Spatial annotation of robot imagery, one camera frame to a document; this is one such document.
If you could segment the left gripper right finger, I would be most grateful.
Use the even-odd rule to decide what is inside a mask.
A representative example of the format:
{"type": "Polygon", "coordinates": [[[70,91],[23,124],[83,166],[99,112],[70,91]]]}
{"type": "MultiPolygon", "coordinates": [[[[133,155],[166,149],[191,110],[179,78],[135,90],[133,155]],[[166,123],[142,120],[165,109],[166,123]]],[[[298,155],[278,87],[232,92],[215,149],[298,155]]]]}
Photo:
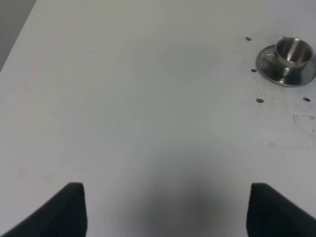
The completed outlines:
{"type": "Polygon", "coordinates": [[[249,237],[314,237],[316,219],[268,184],[253,183],[246,230],[249,237]]]}

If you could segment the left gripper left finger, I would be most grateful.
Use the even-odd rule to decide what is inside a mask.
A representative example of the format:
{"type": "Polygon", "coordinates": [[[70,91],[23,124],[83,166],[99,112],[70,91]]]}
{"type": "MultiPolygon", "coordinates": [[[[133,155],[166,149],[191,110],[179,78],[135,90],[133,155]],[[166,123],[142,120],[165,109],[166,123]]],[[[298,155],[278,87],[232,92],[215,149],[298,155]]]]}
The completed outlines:
{"type": "Polygon", "coordinates": [[[64,186],[4,237],[84,237],[87,212],[83,183],[64,186]]]}

